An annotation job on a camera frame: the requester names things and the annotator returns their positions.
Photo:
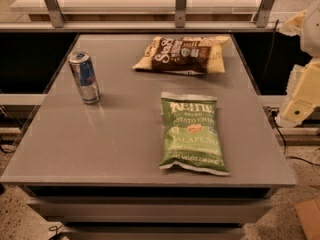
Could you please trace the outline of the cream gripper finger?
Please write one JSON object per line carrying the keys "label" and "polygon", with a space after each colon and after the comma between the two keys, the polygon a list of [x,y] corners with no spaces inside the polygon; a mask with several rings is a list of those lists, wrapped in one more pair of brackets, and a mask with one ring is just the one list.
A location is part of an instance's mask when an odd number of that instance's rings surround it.
{"label": "cream gripper finger", "polygon": [[320,106],[319,58],[312,58],[305,66],[293,67],[286,93],[277,116],[277,124],[284,128],[296,127]]}
{"label": "cream gripper finger", "polygon": [[303,36],[303,24],[307,11],[303,10],[289,18],[279,29],[279,32],[286,36]]}

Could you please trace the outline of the white rounded gripper body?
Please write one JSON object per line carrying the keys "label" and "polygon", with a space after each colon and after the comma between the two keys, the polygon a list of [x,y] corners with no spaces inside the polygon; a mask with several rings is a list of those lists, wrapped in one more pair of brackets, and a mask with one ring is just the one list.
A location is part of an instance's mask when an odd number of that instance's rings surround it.
{"label": "white rounded gripper body", "polygon": [[306,11],[301,27],[300,46],[310,56],[320,56],[320,0],[312,2]]}

